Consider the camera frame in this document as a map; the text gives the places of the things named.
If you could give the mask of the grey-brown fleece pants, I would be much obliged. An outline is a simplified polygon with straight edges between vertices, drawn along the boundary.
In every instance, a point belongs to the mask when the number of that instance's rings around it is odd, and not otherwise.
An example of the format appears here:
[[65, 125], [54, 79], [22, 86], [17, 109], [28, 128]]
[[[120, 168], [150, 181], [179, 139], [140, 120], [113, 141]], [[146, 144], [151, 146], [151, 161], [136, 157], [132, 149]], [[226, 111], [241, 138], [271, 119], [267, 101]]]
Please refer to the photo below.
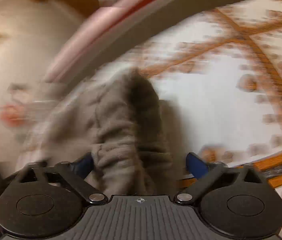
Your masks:
[[87, 181], [106, 196], [176, 192], [159, 98], [136, 69], [83, 83], [60, 101], [28, 133], [16, 167], [86, 153], [94, 162]]

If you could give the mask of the red box on cabinet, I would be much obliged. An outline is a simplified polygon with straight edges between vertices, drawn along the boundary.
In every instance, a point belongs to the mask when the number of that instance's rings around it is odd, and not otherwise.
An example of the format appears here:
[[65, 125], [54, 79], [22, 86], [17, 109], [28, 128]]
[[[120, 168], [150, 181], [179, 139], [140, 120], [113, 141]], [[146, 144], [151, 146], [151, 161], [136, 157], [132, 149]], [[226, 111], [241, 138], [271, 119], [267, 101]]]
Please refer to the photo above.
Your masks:
[[19, 127], [26, 123], [27, 115], [22, 105], [5, 105], [0, 112], [0, 120], [9, 127]]

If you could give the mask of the orange heart patterned bedsheet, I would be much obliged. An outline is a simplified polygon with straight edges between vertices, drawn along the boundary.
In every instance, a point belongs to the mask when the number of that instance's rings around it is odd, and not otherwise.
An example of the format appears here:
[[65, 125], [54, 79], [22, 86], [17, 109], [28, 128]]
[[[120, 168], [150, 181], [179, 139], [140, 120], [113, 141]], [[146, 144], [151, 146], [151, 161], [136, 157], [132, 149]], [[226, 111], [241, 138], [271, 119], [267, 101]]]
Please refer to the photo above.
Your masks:
[[245, 0], [187, 18], [103, 66], [138, 67], [161, 100], [181, 187], [189, 152], [253, 163], [282, 197], [282, 0]]

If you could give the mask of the large bed with pink sheet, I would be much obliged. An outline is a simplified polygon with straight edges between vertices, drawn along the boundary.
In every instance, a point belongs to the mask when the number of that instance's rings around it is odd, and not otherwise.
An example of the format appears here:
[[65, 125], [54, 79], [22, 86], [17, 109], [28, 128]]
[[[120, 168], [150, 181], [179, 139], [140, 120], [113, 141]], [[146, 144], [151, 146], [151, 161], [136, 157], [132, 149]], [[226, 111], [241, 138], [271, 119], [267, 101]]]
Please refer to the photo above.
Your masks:
[[242, 0], [118, 0], [93, 13], [63, 45], [43, 78], [83, 79], [129, 49], [185, 18]]

